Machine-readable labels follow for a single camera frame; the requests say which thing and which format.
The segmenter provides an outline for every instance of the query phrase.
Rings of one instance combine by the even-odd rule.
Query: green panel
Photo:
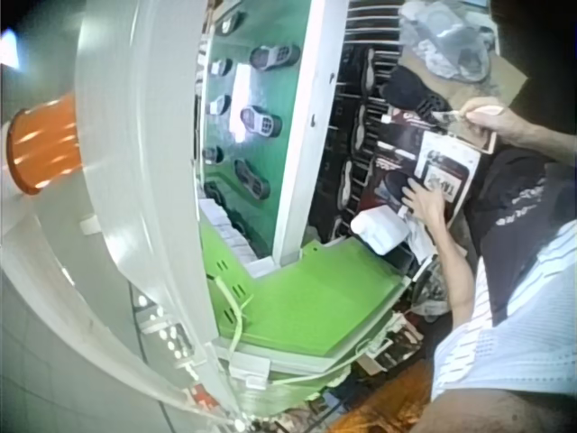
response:
[[[224,77],[208,78],[205,102],[224,94],[230,95],[233,102],[222,116],[206,115],[204,146],[220,146],[224,161],[206,165],[205,179],[214,181],[221,190],[227,213],[233,220],[243,222],[260,257],[272,251],[300,61],[288,68],[261,72],[251,68],[248,59],[252,49],[261,45],[295,44],[302,49],[309,9],[310,0],[245,0],[233,10],[244,12],[240,27],[228,36],[215,36],[212,41],[209,61],[228,58],[234,66]],[[262,138],[245,134],[239,113],[246,105],[260,106],[278,115],[283,123],[280,135]],[[233,163],[240,158],[269,182],[267,199],[253,198],[236,179]]]
[[[220,275],[239,304],[253,295],[243,310],[245,343],[325,356],[398,293],[400,276],[353,238],[311,242],[300,261],[254,280],[204,220],[201,231],[206,271]],[[209,289],[219,331],[230,338],[234,315],[211,281]]]

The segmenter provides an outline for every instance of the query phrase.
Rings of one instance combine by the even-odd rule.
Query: black apron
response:
[[[537,152],[496,156],[468,206],[472,240],[487,273],[493,326],[507,318],[515,288],[538,252],[575,219],[575,170]]]

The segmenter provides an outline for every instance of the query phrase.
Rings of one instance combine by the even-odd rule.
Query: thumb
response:
[[[467,120],[472,124],[477,124],[478,126],[483,126],[495,130],[499,127],[499,116],[498,115],[486,115],[484,113],[477,113],[470,111],[466,114]]]

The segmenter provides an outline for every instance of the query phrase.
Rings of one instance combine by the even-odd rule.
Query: shirt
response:
[[[485,265],[479,261],[472,318],[435,351],[432,400],[447,389],[577,393],[575,264],[577,222],[537,255],[494,327]]]

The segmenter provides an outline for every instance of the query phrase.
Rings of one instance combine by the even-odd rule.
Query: forearm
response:
[[[575,135],[557,133],[543,126],[529,124],[525,133],[514,143],[532,149],[564,164],[575,165],[577,141]]]
[[[443,268],[455,329],[469,321],[472,316],[475,298],[472,270],[445,226],[432,231],[431,235]]]

